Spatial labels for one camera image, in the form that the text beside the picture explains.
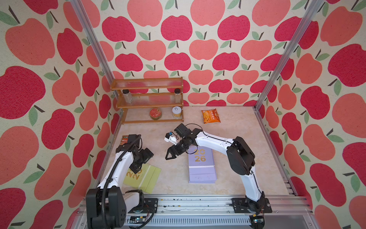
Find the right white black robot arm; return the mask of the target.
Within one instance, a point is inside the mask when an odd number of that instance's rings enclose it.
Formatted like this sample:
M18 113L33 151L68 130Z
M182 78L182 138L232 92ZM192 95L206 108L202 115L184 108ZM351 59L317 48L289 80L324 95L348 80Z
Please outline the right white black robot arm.
M181 123L174 131L166 133L165 141L173 144L167 150L166 160L176 159L179 155L188 152L192 145L209 148L226 155L231 169L240 175L246 192L245 202L236 206L246 207L249 212L255 214L272 212L269 199L266 198L256 178L255 155L243 138L219 137L201 128L190 130Z

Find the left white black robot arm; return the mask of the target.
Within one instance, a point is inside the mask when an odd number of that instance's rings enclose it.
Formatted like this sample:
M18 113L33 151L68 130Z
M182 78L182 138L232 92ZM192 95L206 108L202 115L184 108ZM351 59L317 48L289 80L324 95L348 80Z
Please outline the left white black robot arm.
M154 208L144 204L144 193L140 189L122 194L121 185L127 171L130 169L137 174L142 165L153 157L153 153L142 148L141 135L128 136L127 143L118 146L113 165L108 175L94 189L86 194L87 226L89 229L121 228L127 214L132 210L145 210L150 216L144 222L139 222L141 229L148 224L155 214Z

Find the yellow-green calendar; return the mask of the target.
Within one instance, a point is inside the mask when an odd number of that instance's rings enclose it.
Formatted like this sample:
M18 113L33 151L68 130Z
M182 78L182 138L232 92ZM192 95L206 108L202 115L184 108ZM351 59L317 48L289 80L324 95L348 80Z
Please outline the yellow-green calendar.
M152 194L160 173L160 168L143 164L141 170L136 174L128 169L123 184Z

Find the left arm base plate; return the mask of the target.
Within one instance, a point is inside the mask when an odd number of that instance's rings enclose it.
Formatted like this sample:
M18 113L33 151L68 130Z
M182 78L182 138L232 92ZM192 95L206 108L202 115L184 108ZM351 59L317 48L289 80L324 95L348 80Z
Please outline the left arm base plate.
M140 200L138 205L131 208L128 211L128 213L129 214L149 213L149 211L146 208L153 209L154 213L157 213L157 207L158 207L158 198L144 198L143 203Z

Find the purple calendar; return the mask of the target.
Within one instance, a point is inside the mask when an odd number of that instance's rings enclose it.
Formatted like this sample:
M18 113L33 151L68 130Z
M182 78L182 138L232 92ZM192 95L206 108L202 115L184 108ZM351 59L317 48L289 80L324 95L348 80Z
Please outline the purple calendar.
M188 149L188 166L190 174L213 173L215 166L212 149L190 146Z
M189 167L189 183L214 184L217 181L214 166Z

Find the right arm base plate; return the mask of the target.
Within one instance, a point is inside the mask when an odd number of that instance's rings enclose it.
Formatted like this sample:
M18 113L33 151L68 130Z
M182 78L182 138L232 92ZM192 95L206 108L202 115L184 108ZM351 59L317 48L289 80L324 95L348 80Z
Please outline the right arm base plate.
M261 197L258 201L249 198L232 198L230 206L233 207L235 213L272 213L272 207L267 198Z

